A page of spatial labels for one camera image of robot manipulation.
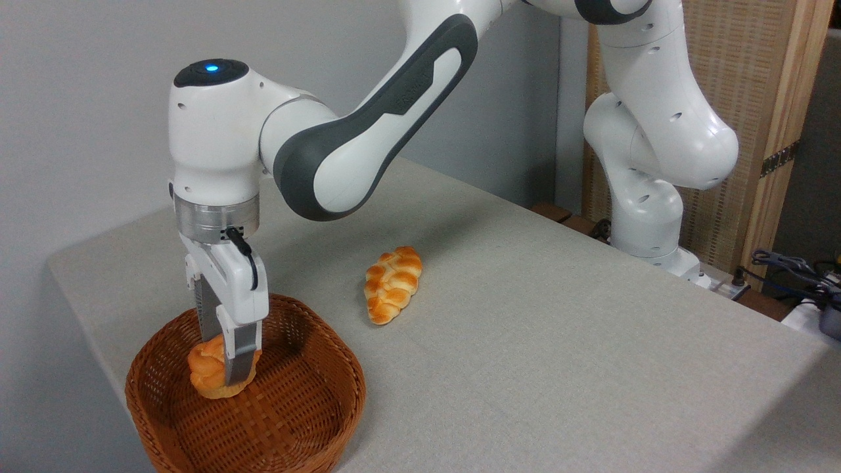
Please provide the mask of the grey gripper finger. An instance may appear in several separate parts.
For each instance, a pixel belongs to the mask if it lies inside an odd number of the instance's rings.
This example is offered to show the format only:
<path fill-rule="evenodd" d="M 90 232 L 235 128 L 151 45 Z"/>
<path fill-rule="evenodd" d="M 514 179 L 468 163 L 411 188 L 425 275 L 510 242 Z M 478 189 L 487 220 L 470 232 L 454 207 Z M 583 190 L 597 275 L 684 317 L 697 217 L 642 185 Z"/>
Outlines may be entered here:
<path fill-rule="evenodd" d="M 225 385 L 234 386 L 246 381 L 252 371 L 256 351 L 261 350 L 262 320 L 237 325 L 225 306 L 216 309 L 223 336 Z"/>
<path fill-rule="evenodd" d="M 216 313 L 220 301 L 190 254 L 185 257 L 185 272 L 187 287 L 192 290 L 195 300 L 202 341 L 208 342 L 222 333 Z"/>

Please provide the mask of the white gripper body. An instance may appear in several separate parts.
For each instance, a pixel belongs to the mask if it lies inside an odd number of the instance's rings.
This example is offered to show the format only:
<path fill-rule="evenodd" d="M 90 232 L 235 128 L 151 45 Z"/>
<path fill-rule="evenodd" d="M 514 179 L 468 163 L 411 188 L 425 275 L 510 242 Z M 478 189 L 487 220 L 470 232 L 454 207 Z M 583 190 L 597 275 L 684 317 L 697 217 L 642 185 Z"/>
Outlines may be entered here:
<path fill-rule="evenodd" d="M 237 325 L 264 320 L 269 311 L 263 261 L 250 251 L 248 243 L 221 240 L 208 244 L 179 235 L 187 254 L 193 256 L 210 282 L 220 305 Z"/>

